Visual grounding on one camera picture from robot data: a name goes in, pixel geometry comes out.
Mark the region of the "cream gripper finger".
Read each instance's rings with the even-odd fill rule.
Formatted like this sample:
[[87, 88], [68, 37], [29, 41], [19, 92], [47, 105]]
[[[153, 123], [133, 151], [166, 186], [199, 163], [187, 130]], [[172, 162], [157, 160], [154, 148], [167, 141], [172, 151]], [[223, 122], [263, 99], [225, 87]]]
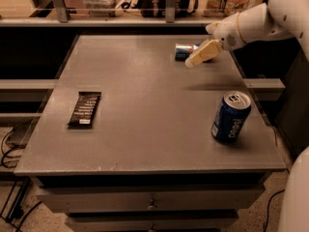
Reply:
[[215, 32], [215, 30], [219, 27], [220, 24], [221, 24], [220, 21], [216, 21], [214, 23], [207, 25], [206, 26], [207, 33], [212, 35]]
[[205, 61], [213, 59], [222, 51], [222, 45], [218, 40], [207, 40], [202, 42], [185, 60], [185, 66], [189, 69], [195, 68]]

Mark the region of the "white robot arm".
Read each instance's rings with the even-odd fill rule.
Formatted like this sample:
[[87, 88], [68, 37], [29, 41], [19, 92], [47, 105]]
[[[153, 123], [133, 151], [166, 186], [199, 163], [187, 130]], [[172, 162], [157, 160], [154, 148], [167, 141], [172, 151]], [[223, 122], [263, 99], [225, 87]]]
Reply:
[[[203, 42], [185, 60], [189, 68], [257, 41], [293, 39], [309, 57], [309, 0], [268, 0], [206, 27], [213, 39]], [[309, 232], [309, 152], [293, 164], [282, 202], [278, 232]]]

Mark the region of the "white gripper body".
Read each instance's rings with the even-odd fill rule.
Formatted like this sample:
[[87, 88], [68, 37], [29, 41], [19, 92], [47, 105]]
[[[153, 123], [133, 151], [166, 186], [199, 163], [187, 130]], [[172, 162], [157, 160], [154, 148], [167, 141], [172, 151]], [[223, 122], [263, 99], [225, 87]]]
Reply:
[[212, 35], [222, 44], [222, 48], [227, 51], [245, 46], [239, 32], [239, 14], [233, 14], [214, 23]]

